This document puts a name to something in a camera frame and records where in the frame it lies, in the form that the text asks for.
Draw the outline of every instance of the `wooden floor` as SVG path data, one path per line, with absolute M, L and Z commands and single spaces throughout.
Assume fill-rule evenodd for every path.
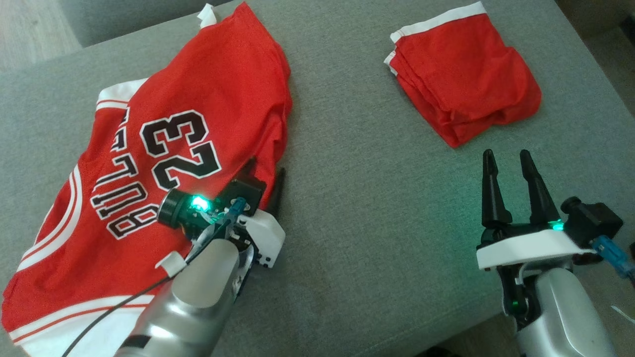
M 635 49 L 618 29 L 585 40 L 618 94 L 635 115 Z M 55 0 L 0 0 L 0 73 L 81 49 Z M 635 292 L 608 264 L 577 271 L 600 314 L 618 355 L 635 356 Z M 464 357 L 518 357 L 513 323 L 502 315 L 441 344 Z

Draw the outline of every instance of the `folded red cloth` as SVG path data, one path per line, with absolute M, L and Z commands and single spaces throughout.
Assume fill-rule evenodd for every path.
M 451 147 L 538 110 L 541 92 L 478 2 L 391 34 L 384 61 L 419 113 Z

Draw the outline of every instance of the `basketball jersey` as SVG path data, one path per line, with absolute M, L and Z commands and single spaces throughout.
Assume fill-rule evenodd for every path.
M 4 291 L 13 342 L 61 355 L 106 309 L 165 277 L 155 265 L 191 248 L 156 222 L 170 189 L 213 198 L 255 157 L 265 207 L 286 146 L 289 75 L 281 47 L 241 4 L 165 69 L 101 91 L 88 148 Z M 71 356 L 112 356 L 155 292 L 104 319 Z

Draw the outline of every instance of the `number 3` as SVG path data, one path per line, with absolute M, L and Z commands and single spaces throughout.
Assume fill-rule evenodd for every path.
M 180 185 L 174 172 L 185 173 L 201 179 L 213 175 L 221 169 L 214 145 L 211 140 L 205 141 L 209 133 L 205 119 L 202 114 L 196 111 L 186 111 L 174 114 L 168 119 L 163 118 L 145 123 L 140 132 L 145 151 L 153 158 L 168 155 L 166 142 L 157 138 L 158 133 L 163 132 L 165 139 L 171 142 L 183 137 L 182 128 L 184 126 L 190 128 L 190 132 L 185 135 L 185 138 L 194 159 L 173 155 L 162 159 L 152 168 L 152 175 L 157 186 L 165 191 Z

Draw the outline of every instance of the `gray cushion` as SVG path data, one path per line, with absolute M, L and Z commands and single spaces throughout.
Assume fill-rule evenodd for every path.
M 382 63 L 389 34 L 470 2 L 250 2 L 292 71 L 287 237 L 274 269 L 252 271 L 214 356 L 411 356 L 499 312 L 497 276 L 475 257 L 487 148 L 516 221 L 530 213 L 526 148 L 557 203 L 604 201 L 627 222 L 617 241 L 633 237 L 635 123 L 555 2 L 485 1 L 542 88 L 531 119 L 454 150 L 400 89 Z M 0 285 L 85 149 L 97 93 L 158 71 L 197 28 L 180 18 L 0 77 Z M 18 356 L 6 337 L 0 352 Z
M 59 0 L 84 47 L 201 11 L 229 0 Z

